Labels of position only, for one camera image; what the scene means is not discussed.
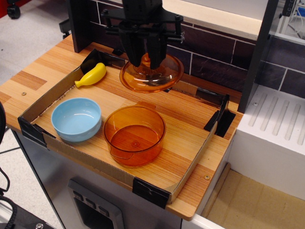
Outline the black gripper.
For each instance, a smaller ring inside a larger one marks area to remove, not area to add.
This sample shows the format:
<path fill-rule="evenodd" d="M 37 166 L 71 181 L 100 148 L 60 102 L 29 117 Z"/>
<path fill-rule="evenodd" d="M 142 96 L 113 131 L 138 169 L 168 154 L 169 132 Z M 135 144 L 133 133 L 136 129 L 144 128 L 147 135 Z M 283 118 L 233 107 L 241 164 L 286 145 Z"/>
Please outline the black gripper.
<path fill-rule="evenodd" d="M 146 53 L 143 39 L 153 70 L 166 58 L 167 41 L 184 41 L 183 16 L 164 9 L 161 0 L 123 0 L 122 8 L 104 9 L 101 16 L 106 21 L 106 33 L 120 37 L 134 66 L 140 66 Z"/>

